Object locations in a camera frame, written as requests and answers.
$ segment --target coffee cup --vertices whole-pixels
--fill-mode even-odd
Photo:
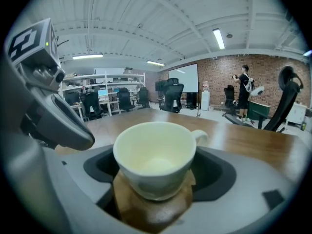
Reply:
[[[123,131],[113,152],[120,170],[139,195],[166,200],[181,189],[196,152],[196,141],[207,143],[207,134],[169,122],[146,122]]]

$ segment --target green table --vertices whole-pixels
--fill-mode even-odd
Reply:
[[[270,111],[270,106],[263,105],[260,103],[256,103],[253,101],[249,101],[247,117],[249,119],[259,120],[259,115],[253,113],[253,111],[258,111],[258,112],[263,113],[264,115],[266,115],[268,117],[269,111]]]

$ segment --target backpack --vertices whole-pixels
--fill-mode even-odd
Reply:
[[[253,78],[250,78],[247,74],[244,74],[244,75],[247,76],[249,80],[248,80],[247,85],[245,85],[245,84],[243,84],[243,85],[245,86],[246,91],[247,91],[248,93],[251,93],[252,90],[254,90],[254,79],[253,79]]]

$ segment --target computer monitor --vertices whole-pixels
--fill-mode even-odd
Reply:
[[[108,95],[107,89],[101,89],[98,91],[98,97],[107,95]]]
[[[80,102],[79,93],[66,93],[65,94],[65,101],[69,105],[73,105],[75,102]]]

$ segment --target cup handle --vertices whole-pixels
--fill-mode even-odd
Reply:
[[[208,146],[208,134],[202,130],[194,130],[191,132],[193,138],[197,141],[197,146]]]

